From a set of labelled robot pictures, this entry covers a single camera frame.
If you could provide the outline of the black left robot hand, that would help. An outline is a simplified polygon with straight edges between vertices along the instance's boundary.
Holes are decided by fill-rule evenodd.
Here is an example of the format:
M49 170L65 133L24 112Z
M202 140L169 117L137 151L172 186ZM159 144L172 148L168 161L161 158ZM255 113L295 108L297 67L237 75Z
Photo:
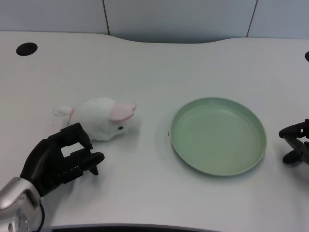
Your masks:
M44 197L90 171L98 175L97 165L104 159L101 152L91 153L90 138L80 123L41 140L29 154L20 177L29 181Z

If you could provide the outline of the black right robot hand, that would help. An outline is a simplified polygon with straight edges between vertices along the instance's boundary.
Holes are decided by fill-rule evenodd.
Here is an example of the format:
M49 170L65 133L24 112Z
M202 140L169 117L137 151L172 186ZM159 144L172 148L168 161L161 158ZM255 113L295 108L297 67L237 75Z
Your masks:
M284 164L309 163L309 143L300 141L300 138L309 138L308 119L280 130L279 137L293 149L282 158Z

